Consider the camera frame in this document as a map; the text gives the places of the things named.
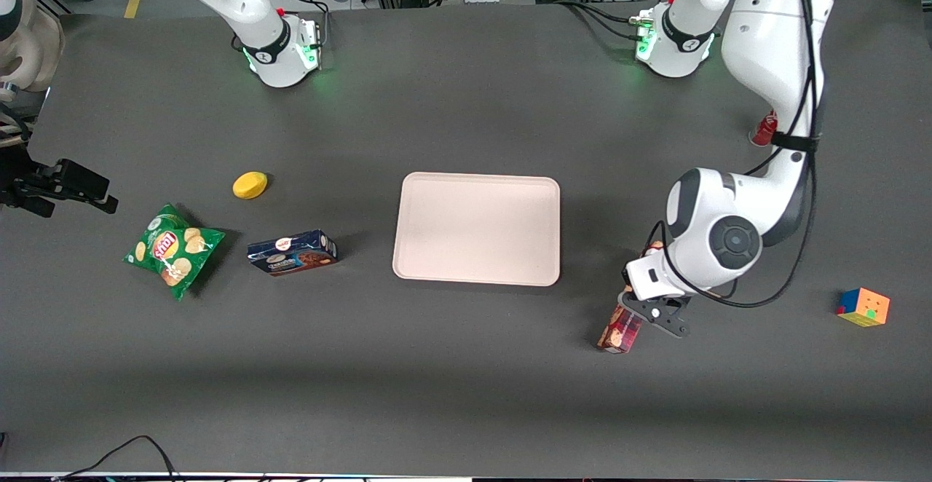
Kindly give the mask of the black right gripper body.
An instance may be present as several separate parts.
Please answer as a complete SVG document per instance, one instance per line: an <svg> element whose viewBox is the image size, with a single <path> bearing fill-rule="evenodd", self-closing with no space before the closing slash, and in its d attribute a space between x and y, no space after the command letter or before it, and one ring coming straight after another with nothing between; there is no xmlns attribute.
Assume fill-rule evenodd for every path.
<svg viewBox="0 0 932 482"><path fill-rule="evenodd" d="M16 190L21 194L47 192L54 187L50 180L51 167L34 160L23 144L2 147L1 191Z"/></svg>

